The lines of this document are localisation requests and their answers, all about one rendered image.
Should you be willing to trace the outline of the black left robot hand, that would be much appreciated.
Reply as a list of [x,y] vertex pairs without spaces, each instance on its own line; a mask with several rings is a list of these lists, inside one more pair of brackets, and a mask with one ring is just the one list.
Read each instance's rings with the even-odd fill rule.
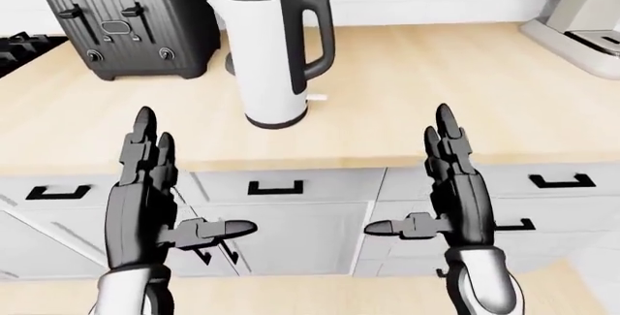
[[105,240],[108,267],[159,268],[169,250],[199,250],[225,240],[248,236],[258,230],[252,221],[206,221],[191,218],[176,224],[177,204],[175,144],[169,133],[157,135],[151,108],[141,108],[133,132],[123,142],[120,179],[108,195]]

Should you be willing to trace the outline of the white black electric kettle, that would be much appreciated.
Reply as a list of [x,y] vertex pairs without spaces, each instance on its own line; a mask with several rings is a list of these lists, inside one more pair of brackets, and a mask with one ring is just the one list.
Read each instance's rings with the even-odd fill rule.
[[[307,82],[335,59],[330,0],[208,0],[224,20],[230,52],[226,70],[236,78],[246,119],[277,130],[306,115]],[[322,55],[307,61],[303,13],[316,15]]]

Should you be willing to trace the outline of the grey cabinet door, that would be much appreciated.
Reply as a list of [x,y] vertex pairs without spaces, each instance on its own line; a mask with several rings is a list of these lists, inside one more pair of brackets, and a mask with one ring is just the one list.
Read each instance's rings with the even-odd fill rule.
[[178,219],[197,216],[207,221],[248,220],[259,227],[256,233],[226,241],[239,254],[235,264],[217,247],[209,264],[191,251],[173,249],[167,265],[175,276],[274,276],[348,274],[366,203],[257,204],[188,206]]
[[95,279],[104,268],[0,211],[0,279]]

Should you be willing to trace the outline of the grey cabinet drawer front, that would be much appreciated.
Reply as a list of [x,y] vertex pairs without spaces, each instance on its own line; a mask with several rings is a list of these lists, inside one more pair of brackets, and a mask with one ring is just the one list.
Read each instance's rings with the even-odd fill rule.
[[23,209],[105,206],[114,174],[0,177],[0,203]]
[[[620,193],[620,163],[547,163],[521,165],[476,165],[489,194],[494,198],[544,198],[611,195]],[[570,181],[576,173],[588,174],[593,188],[539,189],[528,178],[541,174],[547,181]],[[379,201],[425,200],[433,180],[424,166],[389,168]]]
[[[265,172],[201,172],[192,177],[211,204],[346,203],[375,201],[384,169],[318,169]],[[302,195],[248,196],[251,180],[262,188],[290,188],[304,181]]]

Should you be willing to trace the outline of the black four-slot toaster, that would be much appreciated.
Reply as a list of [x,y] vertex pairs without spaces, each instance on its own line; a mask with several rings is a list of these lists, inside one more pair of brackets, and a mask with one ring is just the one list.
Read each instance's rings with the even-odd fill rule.
[[86,66],[99,79],[195,79],[221,47],[207,0],[46,0]]

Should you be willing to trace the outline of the beige coffee machine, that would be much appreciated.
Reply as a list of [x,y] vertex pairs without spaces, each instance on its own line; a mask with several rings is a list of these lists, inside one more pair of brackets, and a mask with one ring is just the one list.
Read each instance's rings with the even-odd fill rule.
[[620,80],[620,0],[555,0],[520,32],[593,76]]

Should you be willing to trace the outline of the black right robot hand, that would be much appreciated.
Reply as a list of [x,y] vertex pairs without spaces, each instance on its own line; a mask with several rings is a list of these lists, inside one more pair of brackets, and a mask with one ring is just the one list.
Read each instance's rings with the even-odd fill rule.
[[368,236],[422,240],[444,236],[449,247],[484,248],[494,244],[495,221],[483,177],[470,161],[472,148],[448,105],[435,113],[436,126],[424,131],[424,168],[433,179],[430,201],[436,212],[411,212],[401,220],[367,224]]

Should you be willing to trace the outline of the grey cabinet drawers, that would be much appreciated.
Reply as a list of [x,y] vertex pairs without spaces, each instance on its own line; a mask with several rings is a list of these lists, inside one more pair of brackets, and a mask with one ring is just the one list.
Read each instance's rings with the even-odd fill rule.
[[[529,218],[536,227],[495,234],[495,244],[505,251],[513,273],[543,268],[619,226],[618,195],[492,198],[491,202],[498,226]],[[432,276],[447,267],[447,249],[443,236],[424,240],[366,236],[354,275]]]

